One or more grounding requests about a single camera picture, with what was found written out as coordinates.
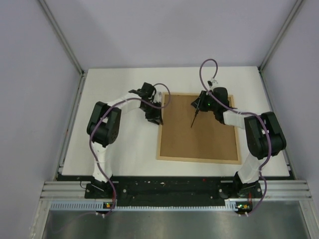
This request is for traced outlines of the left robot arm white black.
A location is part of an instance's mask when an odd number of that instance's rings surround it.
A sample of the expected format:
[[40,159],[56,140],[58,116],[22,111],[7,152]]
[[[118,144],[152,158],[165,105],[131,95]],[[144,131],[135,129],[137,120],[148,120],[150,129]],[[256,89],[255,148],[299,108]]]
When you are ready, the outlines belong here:
[[113,175],[110,156],[113,144],[120,131],[121,118],[133,111],[140,109],[145,113],[148,122],[162,125],[161,92],[156,86],[166,87],[163,83],[154,85],[143,83],[137,90],[130,90],[124,96],[109,103],[97,102],[91,113],[86,132],[89,135],[89,148],[94,157],[94,171],[91,181],[96,192],[101,197],[109,197],[115,186],[111,182]]

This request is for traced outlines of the pink handled screwdriver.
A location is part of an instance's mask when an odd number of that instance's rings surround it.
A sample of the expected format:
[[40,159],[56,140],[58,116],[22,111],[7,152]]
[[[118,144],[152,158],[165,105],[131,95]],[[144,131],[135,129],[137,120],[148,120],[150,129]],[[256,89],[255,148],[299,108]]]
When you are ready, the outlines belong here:
[[195,121],[195,119],[196,119],[198,113],[199,113],[199,110],[197,109],[197,110],[195,111],[194,118],[193,118],[192,123],[191,123],[191,128],[193,127],[194,121]]

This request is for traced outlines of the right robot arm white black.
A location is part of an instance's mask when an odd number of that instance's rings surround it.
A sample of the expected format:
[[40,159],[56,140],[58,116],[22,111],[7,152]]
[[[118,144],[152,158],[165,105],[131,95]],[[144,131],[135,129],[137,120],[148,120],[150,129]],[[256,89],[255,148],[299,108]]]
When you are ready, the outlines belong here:
[[228,91],[224,87],[201,91],[191,106],[195,108],[195,115],[199,112],[213,112],[221,124],[245,130],[249,154],[235,173],[232,191],[238,197],[246,196],[262,176],[262,169],[271,157],[278,155],[287,146],[275,113],[257,115],[238,111],[230,106]]

